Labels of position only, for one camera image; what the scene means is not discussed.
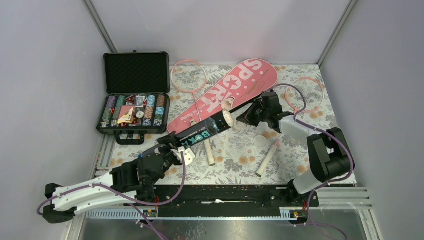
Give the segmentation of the black shuttlecock tube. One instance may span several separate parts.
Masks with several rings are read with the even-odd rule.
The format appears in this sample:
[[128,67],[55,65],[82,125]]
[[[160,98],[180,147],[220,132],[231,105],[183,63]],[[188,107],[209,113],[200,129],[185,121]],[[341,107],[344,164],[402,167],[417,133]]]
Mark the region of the black shuttlecock tube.
[[229,130],[231,127],[226,123],[223,112],[229,111],[222,110],[196,125],[175,134],[177,140],[175,147],[191,147]]

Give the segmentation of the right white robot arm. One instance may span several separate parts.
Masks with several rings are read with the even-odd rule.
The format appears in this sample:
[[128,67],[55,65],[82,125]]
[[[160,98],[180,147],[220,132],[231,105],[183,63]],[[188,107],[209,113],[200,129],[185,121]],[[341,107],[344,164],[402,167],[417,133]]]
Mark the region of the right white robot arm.
[[322,130],[298,120],[296,116],[283,111],[277,94],[270,91],[264,92],[237,117],[237,121],[255,127],[265,122],[274,131],[307,145],[310,169],[287,185],[286,198],[293,206],[301,205],[312,190],[339,181],[342,175],[349,177],[355,168],[341,129]]

